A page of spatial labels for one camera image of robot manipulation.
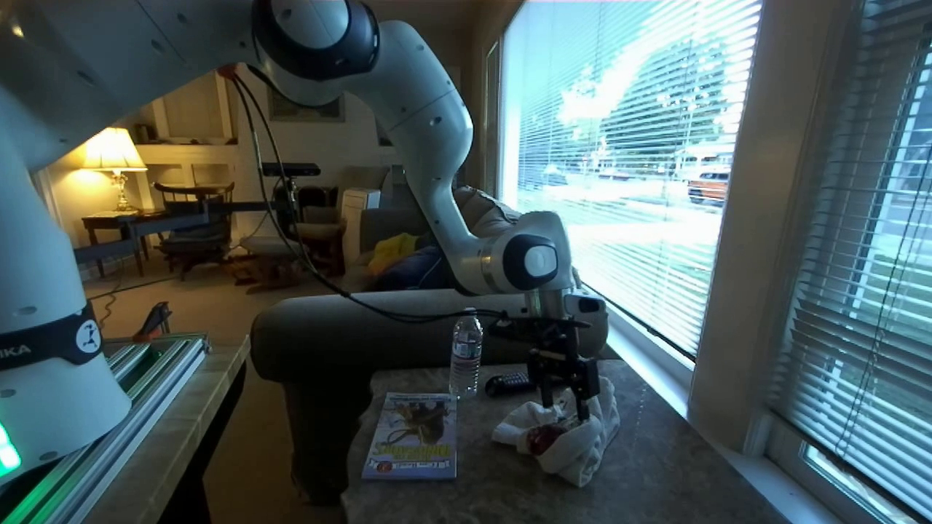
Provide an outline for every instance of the window blinds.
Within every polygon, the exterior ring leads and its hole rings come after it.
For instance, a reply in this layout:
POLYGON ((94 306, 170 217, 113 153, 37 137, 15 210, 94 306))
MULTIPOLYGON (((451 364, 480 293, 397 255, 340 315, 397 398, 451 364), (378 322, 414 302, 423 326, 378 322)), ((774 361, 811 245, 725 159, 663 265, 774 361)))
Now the window blinds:
POLYGON ((866 2, 799 255, 771 408, 932 517, 932 2, 866 2))
POLYGON ((509 110, 522 107, 519 206, 556 210, 582 280, 690 356, 758 16, 758 0, 531 0, 505 45, 509 110), (688 181, 709 191, 690 200, 688 181))

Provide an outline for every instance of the ceiling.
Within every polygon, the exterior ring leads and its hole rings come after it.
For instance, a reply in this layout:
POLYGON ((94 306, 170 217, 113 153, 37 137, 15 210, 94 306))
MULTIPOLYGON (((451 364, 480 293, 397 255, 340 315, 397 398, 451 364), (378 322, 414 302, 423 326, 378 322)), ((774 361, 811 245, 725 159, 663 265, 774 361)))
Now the ceiling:
POLYGON ((381 19, 398 16, 416 29, 468 29, 480 0, 363 0, 381 19))

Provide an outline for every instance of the lamp shade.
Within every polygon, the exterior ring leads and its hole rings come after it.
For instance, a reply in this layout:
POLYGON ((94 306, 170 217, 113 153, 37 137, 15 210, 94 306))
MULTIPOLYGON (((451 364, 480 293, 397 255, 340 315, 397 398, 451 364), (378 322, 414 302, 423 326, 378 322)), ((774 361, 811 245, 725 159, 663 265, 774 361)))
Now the lamp shade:
POLYGON ((85 169, 145 172, 145 163, 125 127, 104 127, 85 146, 85 169))

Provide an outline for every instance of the table lamp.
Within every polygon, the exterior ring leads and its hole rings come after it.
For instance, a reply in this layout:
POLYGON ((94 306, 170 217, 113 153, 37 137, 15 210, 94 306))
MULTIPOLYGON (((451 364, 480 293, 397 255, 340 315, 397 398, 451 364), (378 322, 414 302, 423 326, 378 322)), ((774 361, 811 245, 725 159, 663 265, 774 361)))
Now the table lamp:
POLYGON ((128 210, 125 174, 149 172, 125 127, 104 127, 85 146, 85 169, 98 169, 116 181, 116 210, 128 210))

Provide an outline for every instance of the plastic bottle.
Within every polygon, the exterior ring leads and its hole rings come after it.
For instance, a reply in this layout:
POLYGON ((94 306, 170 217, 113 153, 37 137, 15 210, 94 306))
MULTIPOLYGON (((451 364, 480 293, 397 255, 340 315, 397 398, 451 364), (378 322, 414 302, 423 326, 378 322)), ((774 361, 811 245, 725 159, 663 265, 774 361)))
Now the plastic bottle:
POLYGON ((468 398, 478 392, 478 370, 483 361, 483 322, 476 307, 465 307, 454 322, 449 345, 449 392, 468 398))

